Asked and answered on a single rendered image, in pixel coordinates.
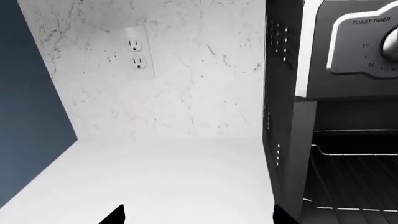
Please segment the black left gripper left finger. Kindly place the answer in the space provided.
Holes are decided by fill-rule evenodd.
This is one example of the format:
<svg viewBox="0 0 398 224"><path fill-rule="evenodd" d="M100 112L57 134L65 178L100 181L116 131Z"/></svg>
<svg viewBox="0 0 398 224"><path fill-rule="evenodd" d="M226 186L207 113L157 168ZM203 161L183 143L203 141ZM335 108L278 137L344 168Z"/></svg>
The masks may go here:
<svg viewBox="0 0 398 224"><path fill-rule="evenodd" d="M106 216L98 224L124 224L125 222L125 211L124 205L119 205L113 210L108 216Z"/></svg>

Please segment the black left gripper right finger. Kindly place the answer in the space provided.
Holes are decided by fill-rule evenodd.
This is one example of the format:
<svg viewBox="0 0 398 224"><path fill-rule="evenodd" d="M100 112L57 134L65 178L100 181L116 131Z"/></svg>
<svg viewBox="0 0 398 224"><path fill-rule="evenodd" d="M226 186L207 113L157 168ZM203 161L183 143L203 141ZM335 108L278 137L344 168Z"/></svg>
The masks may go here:
<svg viewBox="0 0 398 224"><path fill-rule="evenodd" d="M274 205L273 222L274 224L299 224L279 205Z"/></svg>

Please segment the silver toaster oven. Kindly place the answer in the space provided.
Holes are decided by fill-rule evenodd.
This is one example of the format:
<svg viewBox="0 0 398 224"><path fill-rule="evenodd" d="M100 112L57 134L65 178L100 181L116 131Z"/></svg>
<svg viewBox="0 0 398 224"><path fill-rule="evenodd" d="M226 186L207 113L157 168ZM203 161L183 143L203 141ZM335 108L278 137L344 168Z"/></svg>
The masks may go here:
<svg viewBox="0 0 398 224"><path fill-rule="evenodd" d="M265 0L262 141L299 224L398 224L398 0ZM303 201L310 199L313 203Z"/></svg>

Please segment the toast timer knob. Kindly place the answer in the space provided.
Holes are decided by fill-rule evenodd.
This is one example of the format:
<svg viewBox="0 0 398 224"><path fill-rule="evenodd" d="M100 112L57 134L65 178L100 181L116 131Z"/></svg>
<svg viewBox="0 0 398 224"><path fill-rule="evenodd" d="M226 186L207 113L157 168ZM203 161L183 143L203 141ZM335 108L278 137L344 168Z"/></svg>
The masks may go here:
<svg viewBox="0 0 398 224"><path fill-rule="evenodd" d="M398 63L398 26L393 27L382 38L380 52L387 61Z"/></svg>

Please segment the white wall power outlet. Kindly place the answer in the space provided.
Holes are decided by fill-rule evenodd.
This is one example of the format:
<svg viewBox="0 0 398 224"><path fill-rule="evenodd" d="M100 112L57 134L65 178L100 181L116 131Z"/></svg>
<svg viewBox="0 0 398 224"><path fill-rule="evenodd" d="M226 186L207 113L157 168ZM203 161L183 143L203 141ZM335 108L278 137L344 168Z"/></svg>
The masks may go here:
<svg viewBox="0 0 398 224"><path fill-rule="evenodd" d="M156 78L148 35L145 26L123 27L115 30L118 68L130 80Z"/></svg>

